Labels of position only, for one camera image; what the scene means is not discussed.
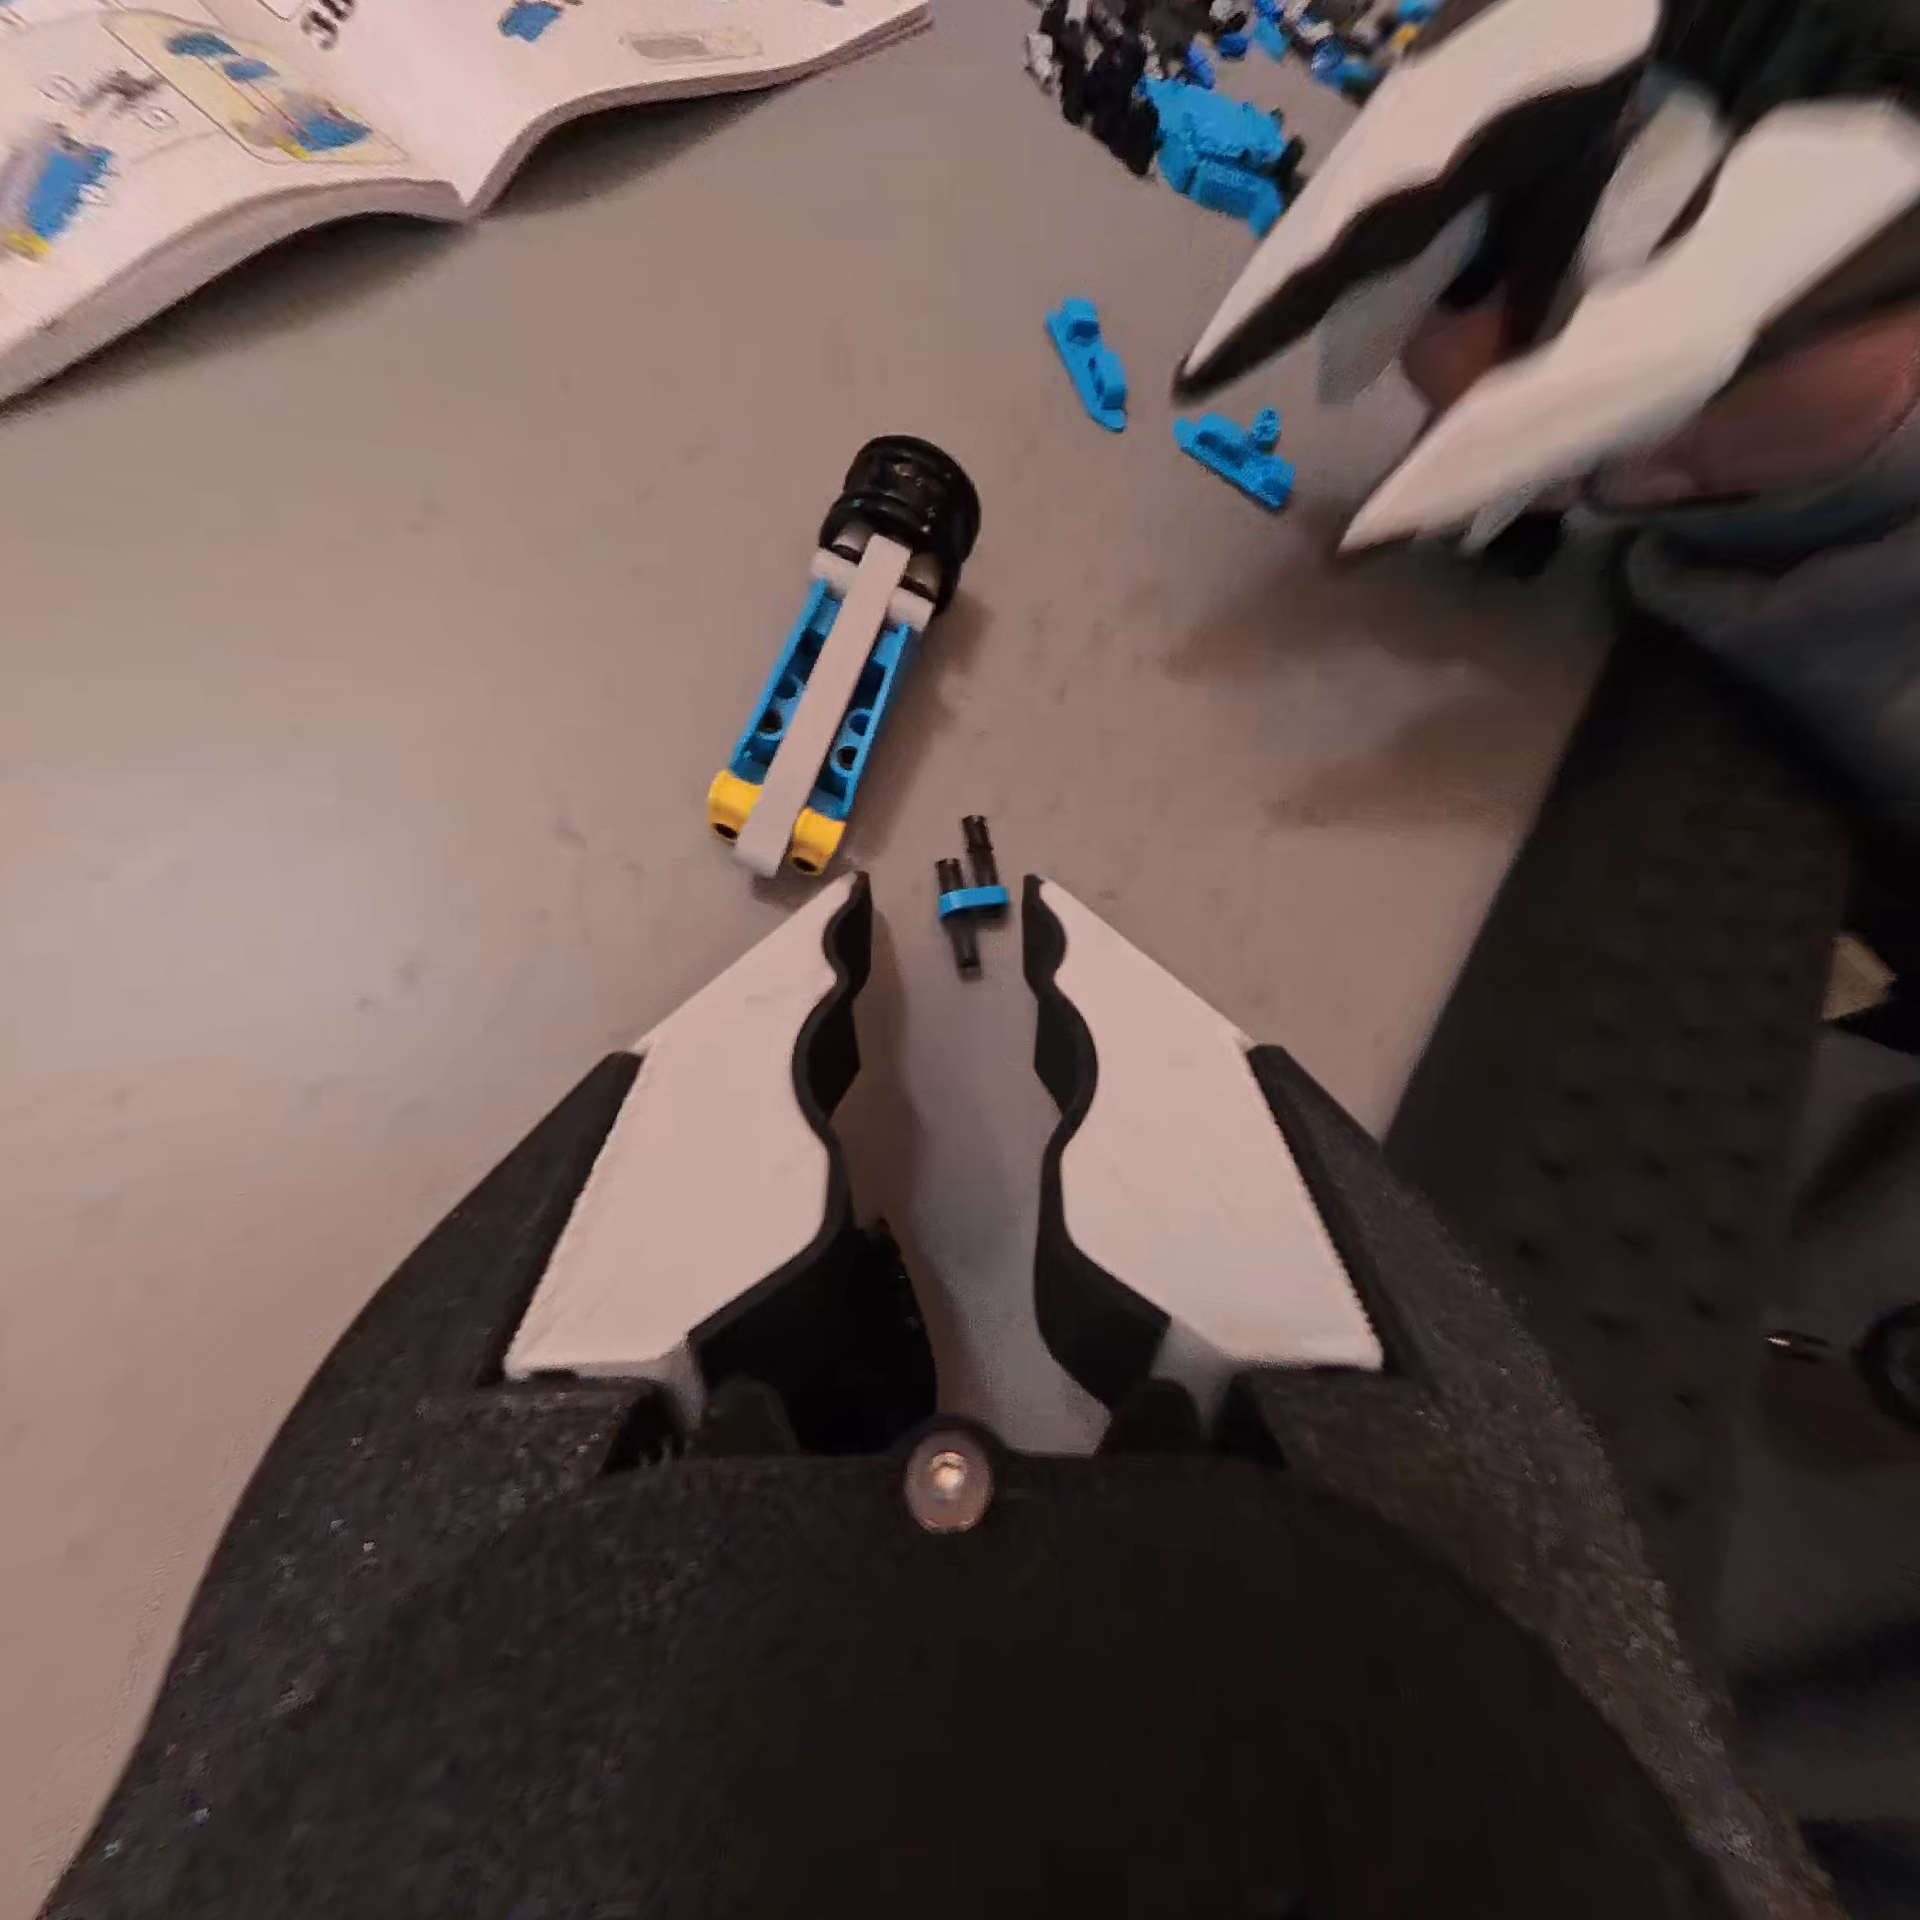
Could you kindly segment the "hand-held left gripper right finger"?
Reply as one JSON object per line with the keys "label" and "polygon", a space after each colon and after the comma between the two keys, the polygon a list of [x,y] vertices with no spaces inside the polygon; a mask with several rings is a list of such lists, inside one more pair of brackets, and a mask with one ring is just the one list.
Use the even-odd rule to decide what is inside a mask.
{"label": "hand-held left gripper right finger", "polygon": [[1034,1305],[1113,1420],[1156,1387],[1200,1425],[1244,1376],[1378,1376],[1360,1259],[1238,1021],[1052,877],[1020,901],[1040,1160]]}

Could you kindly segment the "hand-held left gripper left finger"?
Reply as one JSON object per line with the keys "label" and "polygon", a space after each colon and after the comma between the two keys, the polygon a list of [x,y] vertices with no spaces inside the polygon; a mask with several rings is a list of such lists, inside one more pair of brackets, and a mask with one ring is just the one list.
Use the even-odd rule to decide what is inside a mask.
{"label": "hand-held left gripper left finger", "polygon": [[892,1232],[857,1219],[833,1124],[871,968],[873,889],[850,873],[635,1041],[505,1379],[646,1384],[687,1432],[748,1384],[820,1453],[930,1417],[914,1287]]}

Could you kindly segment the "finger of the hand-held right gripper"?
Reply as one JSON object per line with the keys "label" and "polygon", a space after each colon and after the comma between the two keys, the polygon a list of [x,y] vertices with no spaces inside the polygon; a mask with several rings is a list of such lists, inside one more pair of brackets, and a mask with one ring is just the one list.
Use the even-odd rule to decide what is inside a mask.
{"label": "finger of the hand-held right gripper", "polygon": [[1444,5],[1249,261],[1175,396],[1234,385],[1460,215],[1495,212],[1601,151],[1662,26],[1652,3]]}
{"label": "finger of the hand-held right gripper", "polygon": [[1440,417],[1340,539],[1442,536],[1668,436],[1769,323],[1915,203],[1915,121],[1895,104],[1793,104],[1724,157],[1691,227],[1601,279],[1539,351]]}

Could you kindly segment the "pile of small building pieces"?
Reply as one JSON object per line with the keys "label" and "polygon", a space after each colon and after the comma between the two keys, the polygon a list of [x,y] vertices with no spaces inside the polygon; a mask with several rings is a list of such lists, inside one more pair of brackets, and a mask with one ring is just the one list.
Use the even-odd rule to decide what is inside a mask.
{"label": "pile of small building pieces", "polygon": [[1264,52],[1364,105],[1412,52],[1435,3],[1046,3],[1026,75],[1070,128],[1137,179],[1264,237],[1306,186],[1306,141],[1280,111],[1226,92],[1222,66]]}

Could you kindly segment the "blue angled panel piece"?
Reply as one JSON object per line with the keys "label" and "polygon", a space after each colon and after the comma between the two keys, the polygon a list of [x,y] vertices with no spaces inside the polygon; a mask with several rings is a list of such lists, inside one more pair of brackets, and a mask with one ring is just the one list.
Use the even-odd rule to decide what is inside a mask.
{"label": "blue angled panel piece", "polygon": [[1264,512],[1280,515],[1296,489],[1296,468],[1280,455],[1283,411],[1260,409],[1249,423],[1224,413],[1183,417],[1174,436],[1184,457]]}
{"label": "blue angled panel piece", "polygon": [[1046,329],[1084,413],[1112,434],[1124,432],[1130,375],[1107,340],[1098,305],[1070,295],[1048,311]]}

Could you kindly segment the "black wheel blue beam assembly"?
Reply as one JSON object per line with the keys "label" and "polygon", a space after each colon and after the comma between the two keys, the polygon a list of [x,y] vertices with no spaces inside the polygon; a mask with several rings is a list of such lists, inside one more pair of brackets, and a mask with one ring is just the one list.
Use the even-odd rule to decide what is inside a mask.
{"label": "black wheel blue beam assembly", "polygon": [[758,881],[831,871],[857,792],[928,626],[982,532],[966,466],[934,441],[866,441],[824,516],[808,596],[731,756],[710,831]]}

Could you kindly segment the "person's right forearm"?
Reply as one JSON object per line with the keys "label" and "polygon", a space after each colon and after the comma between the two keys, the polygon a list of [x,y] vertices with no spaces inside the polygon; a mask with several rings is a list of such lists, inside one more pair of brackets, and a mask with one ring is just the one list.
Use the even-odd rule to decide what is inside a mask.
{"label": "person's right forearm", "polygon": [[1631,538],[1624,587],[1793,722],[1863,803],[1915,833],[1914,499],[1673,515]]}

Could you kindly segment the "grey desk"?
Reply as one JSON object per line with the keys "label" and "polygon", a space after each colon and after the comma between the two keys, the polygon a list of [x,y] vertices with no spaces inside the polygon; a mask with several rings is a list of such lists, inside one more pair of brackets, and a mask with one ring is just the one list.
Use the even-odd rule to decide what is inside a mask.
{"label": "grey desk", "polygon": [[[1384,1128],[1594,684],[1592,575],[1334,567],[1419,411],[1274,402],[1263,515],[1168,375],[1251,237],[1070,133],[1023,5],[556,135],[470,229],[264,257],[4,419],[4,1916],[98,1816],[209,1554],[385,1277],[611,1050],[783,920],[705,826],[857,447],[977,481],[849,833],[841,1109],[943,1400],[1098,1410],[1034,1320],[1050,1104],[983,815]],[[1046,329],[1095,301],[1112,434]]]}

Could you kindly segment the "person's right hand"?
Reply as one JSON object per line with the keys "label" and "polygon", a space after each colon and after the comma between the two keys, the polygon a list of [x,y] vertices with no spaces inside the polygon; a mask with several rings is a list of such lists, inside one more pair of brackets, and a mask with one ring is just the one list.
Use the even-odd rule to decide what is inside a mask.
{"label": "person's right hand", "polygon": [[1918,399],[1918,307],[1879,311],[1740,375],[1668,436],[1588,474],[1601,512],[1750,500],[1842,481]]}

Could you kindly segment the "person's dark grey jacket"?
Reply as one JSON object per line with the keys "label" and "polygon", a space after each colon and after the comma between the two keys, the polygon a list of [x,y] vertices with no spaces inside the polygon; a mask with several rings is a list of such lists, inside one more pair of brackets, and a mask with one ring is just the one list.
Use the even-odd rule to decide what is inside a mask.
{"label": "person's dark grey jacket", "polygon": [[1737,1453],[1722,1621],[1744,1757],[1848,1916],[1915,1916],[1915,953],[1818,1044]]}

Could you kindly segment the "open instruction booklet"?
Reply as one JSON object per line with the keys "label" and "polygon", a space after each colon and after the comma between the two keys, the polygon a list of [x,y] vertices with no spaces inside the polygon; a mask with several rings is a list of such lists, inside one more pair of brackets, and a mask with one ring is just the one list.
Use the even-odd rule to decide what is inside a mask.
{"label": "open instruction booklet", "polygon": [[480,217],[587,115],[806,80],[913,3],[4,3],[3,402],[315,227]]}

